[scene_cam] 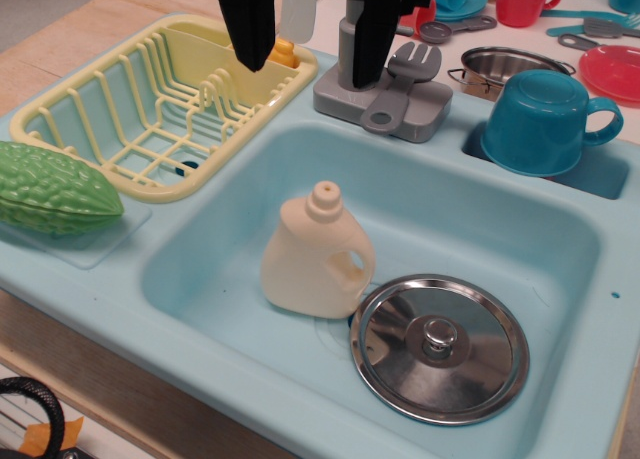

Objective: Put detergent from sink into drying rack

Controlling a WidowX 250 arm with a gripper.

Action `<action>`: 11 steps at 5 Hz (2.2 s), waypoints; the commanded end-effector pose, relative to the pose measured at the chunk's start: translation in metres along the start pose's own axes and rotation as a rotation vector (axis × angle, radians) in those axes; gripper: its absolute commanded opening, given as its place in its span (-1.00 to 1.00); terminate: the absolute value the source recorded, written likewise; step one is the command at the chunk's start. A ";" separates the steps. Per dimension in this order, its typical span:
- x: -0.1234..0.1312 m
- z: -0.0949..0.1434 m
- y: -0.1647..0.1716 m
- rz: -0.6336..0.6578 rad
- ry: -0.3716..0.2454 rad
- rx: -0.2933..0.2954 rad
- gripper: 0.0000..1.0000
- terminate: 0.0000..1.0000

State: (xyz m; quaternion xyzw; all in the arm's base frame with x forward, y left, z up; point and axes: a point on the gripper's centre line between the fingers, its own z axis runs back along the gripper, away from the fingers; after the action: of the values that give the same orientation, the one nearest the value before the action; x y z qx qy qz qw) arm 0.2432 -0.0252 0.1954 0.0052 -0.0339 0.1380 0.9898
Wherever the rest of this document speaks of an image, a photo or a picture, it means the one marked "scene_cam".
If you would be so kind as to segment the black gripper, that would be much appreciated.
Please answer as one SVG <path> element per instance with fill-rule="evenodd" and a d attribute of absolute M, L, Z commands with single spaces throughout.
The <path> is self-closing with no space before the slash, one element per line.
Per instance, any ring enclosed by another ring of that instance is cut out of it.
<path fill-rule="evenodd" d="M 428 6 L 431 0 L 362 0 L 356 22 L 352 83 L 376 84 L 391 48 L 402 7 Z M 238 61 L 261 70 L 275 43 L 274 0 L 218 0 Z"/>

